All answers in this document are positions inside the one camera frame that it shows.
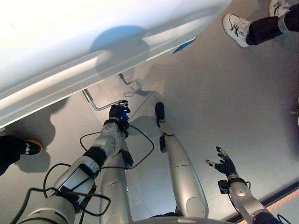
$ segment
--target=person's foot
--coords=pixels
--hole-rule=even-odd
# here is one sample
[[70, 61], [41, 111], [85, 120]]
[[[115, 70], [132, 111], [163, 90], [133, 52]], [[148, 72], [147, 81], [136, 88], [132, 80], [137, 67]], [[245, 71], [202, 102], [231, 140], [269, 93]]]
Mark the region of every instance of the person's foot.
[[26, 144], [26, 151], [23, 155], [35, 155], [43, 149], [42, 144], [36, 140], [24, 140]]
[[225, 32], [243, 48], [249, 46], [246, 43], [246, 37], [251, 23], [252, 22], [240, 18], [234, 14], [227, 14], [222, 20]]
[[164, 105], [162, 102], [156, 103], [155, 106], [155, 114], [156, 114], [156, 119], [157, 119], [157, 125], [160, 127], [160, 120], [164, 120]]
[[289, 8], [290, 6], [285, 2], [285, 0], [271, 0], [269, 4], [269, 15], [270, 17], [281, 17], [289, 12]]

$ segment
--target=black pants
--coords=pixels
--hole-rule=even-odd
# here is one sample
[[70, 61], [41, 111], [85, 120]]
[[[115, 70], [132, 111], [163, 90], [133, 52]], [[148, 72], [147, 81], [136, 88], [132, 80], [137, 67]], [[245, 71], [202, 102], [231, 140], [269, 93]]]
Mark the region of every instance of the black pants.
[[0, 136], [0, 175], [20, 159], [20, 155], [25, 153], [26, 147], [25, 141], [14, 136]]
[[[299, 4], [292, 6], [285, 14], [285, 25], [290, 31], [299, 31]], [[282, 34], [278, 27], [278, 17], [267, 17], [251, 23], [246, 43], [258, 45]]]

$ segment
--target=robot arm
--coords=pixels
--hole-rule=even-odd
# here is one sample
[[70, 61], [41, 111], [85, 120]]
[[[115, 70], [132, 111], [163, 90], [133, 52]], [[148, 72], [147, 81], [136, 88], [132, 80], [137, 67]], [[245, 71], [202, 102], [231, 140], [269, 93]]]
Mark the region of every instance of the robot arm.
[[19, 224], [73, 224], [75, 214], [82, 211], [96, 190], [94, 179], [111, 156], [126, 130], [121, 122], [129, 112], [125, 105], [113, 105], [109, 120], [104, 123], [99, 137], [83, 156], [79, 157], [56, 181], [45, 202]]
[[251, 194], [246, 182], [239, 177], [234, 163], [228, 154], [216, 147], [221, 157], [220, 163], [206, 160], [206, 163], [225, 174], [228, 181], [219, 181], [221, 193], [230, 194], [232, 202], [248, 224], [278, 224], [280, 223], [256, 198]]

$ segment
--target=metal bar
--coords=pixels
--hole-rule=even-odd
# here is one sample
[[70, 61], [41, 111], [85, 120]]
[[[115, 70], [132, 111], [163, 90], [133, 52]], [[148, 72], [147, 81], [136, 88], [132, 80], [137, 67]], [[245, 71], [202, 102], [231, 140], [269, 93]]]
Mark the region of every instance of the metal bar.
[[93, 106], [93, 108], [96, 111], [102, 111], [102, 110], [105, 110], [106, 108], [111, 107], [113, 104], [120, 104], [120, 103], [123, 102], [122, 100], [118, 100], [116, 102], [113, 102], [113, 103], [107, 104], [106, 106], [98, 108], [96, 106], [96, 104], [95, 104], [95, 102], [93, 100], [93, 97], [91, 96], [90, 92], [87, 89], [82, 90], [82, 92], [83, 92], [83, 95], [85, 96], [86, 100]]

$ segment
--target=floor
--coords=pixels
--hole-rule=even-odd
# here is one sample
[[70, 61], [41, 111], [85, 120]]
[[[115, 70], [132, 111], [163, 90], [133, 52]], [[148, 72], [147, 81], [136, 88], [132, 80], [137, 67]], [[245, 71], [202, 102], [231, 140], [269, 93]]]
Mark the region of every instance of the floor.
[[[124, 72], [131, 84], [124, 84], [116, 75], [89, 88], [98, 106], [128, 100], [130, 123], [155, 144], [154, 153], [139, 168], [127, 171], [133, 220], [176, 207], [167, 155], [159, 151], [160, 131], [154, 118], [154, 106], [160, 100], [197, 171], [210, 218], [227, 219], [236, 213], [218, 189], [217, 181], [225, 176], [204, 163], [204, 159], [218, 160], [215, 146], [226, 149], [258, 199], [298, 180], [299, 129], [296, 116], [289, 111], [296, 109], [299, 95], [299, 36], [280, 36], [243, 49], [221, 26], [226, 13], [256, 20], [267, 16], [267, 8], [268, 1], [233, 0], [186, 49]], [[42, 187], [51, 166], [73, 163], [83, 154], [80, 136], [101, 130], [108, 111], [94, 111], [79, 92], [7, 127], [7, 133], [40, 140], [45, 149], [39, 155], [22, 156], [0, 177], [0, 223], [12, 220], [28, 188]], [[134, 130], [129, 134], [127, 143], [137, 162], [150, 144]], [[95, 138], [86, 137], [84, 144], [90, 146]], [[55, 169], [47, 185], [64, 170]], [[40, 193], [32, 193], [24, 214], [42, 201]], [[291, 223], [298, 220], [296, 207], [289, 217]], [[88, 208], [97, 212], [97, 201], [92, 200]], [[98, 219], [86, 215], [84, 223], [98, 223]]]

